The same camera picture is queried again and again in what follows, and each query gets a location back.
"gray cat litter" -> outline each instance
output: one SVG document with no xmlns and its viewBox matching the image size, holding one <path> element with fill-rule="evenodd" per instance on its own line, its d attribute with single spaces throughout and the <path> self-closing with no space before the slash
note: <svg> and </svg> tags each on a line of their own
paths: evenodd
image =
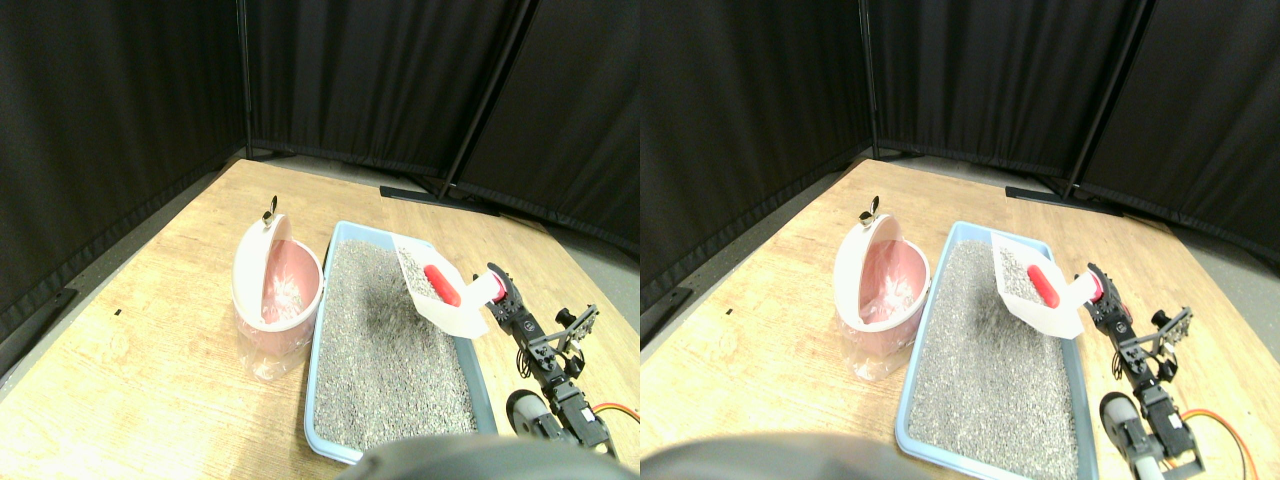
<svg viewBox="0 0 1280 480">
<path fill-rule="evenodd" d="M 417 314 L 397 253 L 362 241 L 337 250 L 317 339 L 316 434 L 365 451 L 415 435 L 475 433 L 453 338 Z M 415 288 L 435 293 L 425 278 Z"/>
<path fill-rule="evenodd" d="M 1000 250 L 1000 257 L 1004 264 L 1001 275 L 1005 276 L 1005 292 L 1044 305 L 1044 298 L 1036 291 L 1036 284 L 1032 283 L 1032 278 L 1027 274 L 1027 265 L 1018 261 L 1014 253 L 1005 248 Z"/>
<path fill-rule="evenodd" d="M 1009 312 L 991 248 L 964 241 L 947 257 L 915 366 L 908 434 L 1023 476 L 1074 479 L 1078 440 L 1061 342 Z M 1039 297 L 1034 287 L 1030 296 Z"/>
</svg>

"litter scoop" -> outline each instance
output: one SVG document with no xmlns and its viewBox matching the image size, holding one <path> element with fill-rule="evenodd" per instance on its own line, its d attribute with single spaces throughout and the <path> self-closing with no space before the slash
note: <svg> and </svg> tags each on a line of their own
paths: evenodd
<svg viewBox="0 0 1280 480">
<path fill-rule="evenodd" d="M 991 234 L 996 289 L 1014 316 L 1050 337 L 1071 339 L 1084 333 L 1076 308 L 1102 294 L 1092 271 L 1070 284 L 1052 260 L 1032 247 Z"/>
<path fill-rule="evenodd" d="M 507 294 L 498 274 L 489 270 L 467 284 L 435 248 L 397 234 L 392 242 L 419 315 L 453 337 L 476 339 L 489 332 L 480 307 Z"/>
</svg>

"black clip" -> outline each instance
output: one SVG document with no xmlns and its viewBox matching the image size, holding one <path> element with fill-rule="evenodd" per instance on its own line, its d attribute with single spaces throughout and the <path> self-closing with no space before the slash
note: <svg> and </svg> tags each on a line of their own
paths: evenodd
<svg viewBox="0 0 1280 480">
<path fill-rule="evenodd" d="M 863 223 L 863 227 L 870 227 L 872 221 L 876 221 L 876 209 L 879 209 L 879 196 L 877 195 L 872 198 L 872 209 L 858 215 L 858 221 Z"/>
<path fill-rule="evenodd" d="M 271 196 L 271 210 L 268 210 L 268 211 L 262 212 L 262 224 L 264 225 L 270 225 L 271 224 L 271 216 L 275 215 L 275 198 L 276 198 L 275 196 Z"/>
</svg>

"black stand base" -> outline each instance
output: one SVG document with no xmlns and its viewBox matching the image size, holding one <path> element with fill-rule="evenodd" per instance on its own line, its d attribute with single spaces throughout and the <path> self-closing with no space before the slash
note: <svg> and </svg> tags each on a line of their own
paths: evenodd
<svg viewBox="0 0 1280 480">
<path fill-rule="evenodd" d="M 477 212 L 477 214 L 485 214 L 485 215 L 498 216 L 498 209 L 495 209 L 493 205 L 488 205 L 488 204 L 470 202 L 470 201 L 466 201 L 466 200 L 457 200 L 457 198 L 449 198 L 449 197 L 443 197 L 442 198 L 442 197 L 436 197 L 434 195 L 425 193 L 425 192 L 413 192 L 413 191 L 402 189 L 402 188 L 393 188 L 393 187 L 388 187 L 388 186 L 381 186 L 381 187 L 378 188 L 378 191 L 383 195 L 384 198 L 407 200 L 407 201 L 411 201 L 411 202 L 428 204 L 428 205 L 438 205 L 438 206 L 445 206 L 445 207 L 449 207 L 449 209 L 458 209 L 458 210 L 474 211 L 474 212 Z"/>
<path fill-rule="evenodd" d="M 1107 214 L 1107 215 L 1114 215 L 1114 216 L 1121 216 L 1123 215 L 1123 212 L 1120 211 L 1120 209 L 1117 209 L 1117 207 L 1115 207 L 1112 205 L 1107 205 L 1107 204 L 1102 204 L 1102 202 L 1087 202 L 1087 201 L 1078 200 L 1078 198 L 1071 198 L 1071 197 L 1062 198 L 1062 197 L 1060 197 L 1057 195 L 1053 195 L 1053 193 L 1034 192 L 1034 191 L 1029 191 L 1029 189 L 1024 189 L 1024 188 L 1016 188 L 1016 187 L 1005 187 L 1005 196 L 1009 197 L 1009 198 L 1028 200 L 1028 201 L 1033 201 L 1033 202 L 1041 202 L 1041 204 L 1057 205 L 1057 206 L 1065 206 L 1065 207 L 1071 207 L 1071 209 L 1080 209 L 1080 210 L 1096 211 L 1096 212 L 1100 212 L 1100 214 Z"/>
<path fill-rule="evenodd" d="M 886 156 L 882 156 L 882 157 L 876 159 L 876 160 L 879 160 L 879 161 L 895 161 L 895 160 L 919 159 L 922 156 L 924 156 L 924 154 L 920 154 L 920 152 L 916 152 L 916 151 L 906 151 L 906 150 L 904 150 L 904 151 L 897 152 L 896 155 L 886 155 Z"/>
<path fill-rule="evenodd" d="M 268 161 L 268 160 L 288 159 L 291 156 L 297 156 L 298 155 L 298 154 L 294 154 L 294 152 L 291 152 L 291 151 L 278 151 L 278 150 L 266 150 L 268 151 L 266 155 L 253 155 L 253 150 L 266 150 L 266 148 L 248 148 L 248 150 L 244 150 L 244 159 L 246 160 Z"/>
<path fill-rule="evenodd" d="M 654 337 L 658 337 L 662 328 L 667 326 L 671 317 L 680 311 L 680 306 L 685 305 L 685 302 L 689 301 L 689 296 L 692 293 L 692 289 L 677 287 L 671 291 L 671 294 L 662 297 L 657 303 L 649 307 L 649 310 L 645 310 L 644 314 L 640 315 L 640 325 L 648 325 L 649 329 L 648 332 L 641 332 L 643 338 L 640 339 L 640 348 L 644 348 L 653 340 Z"/>
</svg>

